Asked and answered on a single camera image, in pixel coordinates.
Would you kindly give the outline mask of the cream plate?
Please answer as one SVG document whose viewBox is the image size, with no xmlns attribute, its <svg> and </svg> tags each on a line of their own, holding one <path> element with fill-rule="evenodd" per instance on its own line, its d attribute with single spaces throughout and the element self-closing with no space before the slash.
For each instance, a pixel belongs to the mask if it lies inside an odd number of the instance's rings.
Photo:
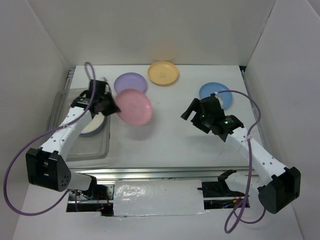
<svg viewBox="0 0 320 240">
<path fill-rule="evenodd" d="M 102 113 L 99 113 L 94 116 L 92 121 L 82 130 L 81 135 L 89 135 L 98 131 L 103 127 L 105 122 L 105 116 Z"/>
</svg>

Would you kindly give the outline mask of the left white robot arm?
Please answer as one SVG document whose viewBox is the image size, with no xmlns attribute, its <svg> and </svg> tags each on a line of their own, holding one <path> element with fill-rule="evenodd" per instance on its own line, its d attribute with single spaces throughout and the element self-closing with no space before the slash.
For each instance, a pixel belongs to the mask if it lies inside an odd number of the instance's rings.
<svg viewBox="0 0 320 240">
<path fill-rule="evenodd" d="M 89 88 L 73 100 L 65 119 L 50 138 L 39 148 L 26 152 L 29 183 L 57 192 L 80 191 L 88 200 L 97 197 L 96 177 L 71 171 L 66 160 L 79 135 L 96 115 L 107 117 L 118 112 L 107 81 L 90 80 Z"/>
</svg>

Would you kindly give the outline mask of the pink plate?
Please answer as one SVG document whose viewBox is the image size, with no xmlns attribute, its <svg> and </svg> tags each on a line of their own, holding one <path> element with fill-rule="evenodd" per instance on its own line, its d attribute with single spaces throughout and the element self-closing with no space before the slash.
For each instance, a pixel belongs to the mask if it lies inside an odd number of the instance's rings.
<svg viewBox="0 0 320 240">
<path fill-rule="evenodd" d="M 115 103 L 120 109 L 117 115 L 129 125 L 143 126 L 152 118 L 151 101 L 142 91 L 134 88 L 124 89 L 116 95 Z"/>
</svg>

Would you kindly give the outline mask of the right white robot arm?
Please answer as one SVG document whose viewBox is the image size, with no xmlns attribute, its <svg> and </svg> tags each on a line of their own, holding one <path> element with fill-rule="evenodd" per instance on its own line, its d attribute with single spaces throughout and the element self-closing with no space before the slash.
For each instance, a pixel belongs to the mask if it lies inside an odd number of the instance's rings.
<svg viewBox="0 0 320 240">
<path fill-rule="evenodd" d="M 192 112 L 193 126 L 208 134 L 212 132 L 232 146 L 252 167 L 263 186 L 258 188 L 258 199 L 271 214 L 276 214 L 300 195 L 301 173 L 296 167 L 288 168 L 274 158 L 250 136 L 249 130 L 234 115 L 225 115 L 219 100 L 214 96 L 201 100 L 194 98 L 181 115 L 187 120 Z"/>
</svg>

